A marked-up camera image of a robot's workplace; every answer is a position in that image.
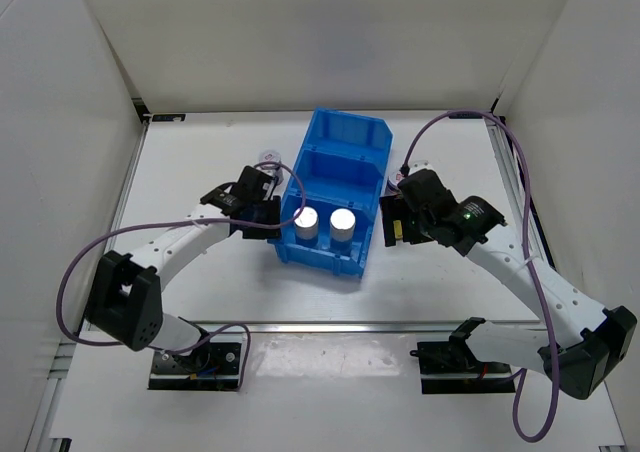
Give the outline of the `gold-cap yellow bottle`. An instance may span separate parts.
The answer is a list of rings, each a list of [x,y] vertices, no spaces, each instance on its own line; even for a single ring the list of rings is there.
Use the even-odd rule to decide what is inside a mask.
[[[403,227],[400,220],[393,221],[393,230],[395,239],[401,240],[403,238]]]

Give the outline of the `silver-cap shaker bottle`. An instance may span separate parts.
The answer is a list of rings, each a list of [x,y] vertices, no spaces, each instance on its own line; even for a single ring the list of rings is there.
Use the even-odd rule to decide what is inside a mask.
[[[346,208],[339,208],[331,213],[330,219],[330,245],[337,250],[346,250],[353,240],[356,217]]]
[[[294,220],[296,242],[314,247],[318,241],[319,216],[317,211],[310,206],[296,210],[297,217]]]

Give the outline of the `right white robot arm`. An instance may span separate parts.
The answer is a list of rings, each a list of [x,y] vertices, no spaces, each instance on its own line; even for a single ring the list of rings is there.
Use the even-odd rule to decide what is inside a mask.
[[[380,199],[386,246],[435,242],[454,249],[547,328],[512,330],[472,317],[449,336],[441,355],[448,366],[470,372],[485,362],[510,364],[556,379],[560,391],[585,400],[627,355],[636,316],[624,306],[605,307],[525,253],[516,230],[485,199],[457,201],[430,168],[402,167],[396,188]]]

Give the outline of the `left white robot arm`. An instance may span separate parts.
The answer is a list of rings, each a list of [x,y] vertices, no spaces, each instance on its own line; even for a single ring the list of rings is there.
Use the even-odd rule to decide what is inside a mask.
[[[210,349],[198,326],[163,311],[169,282],[212,246],[235,232],[244,239],[280,235],[277,174],[246,166],[228,189],[205,194],[179,225],[127,253],[110,251],[98,263],[86,307],[90,323],[133,351],[152,348],[174,355],[188,372],[206,367]]]

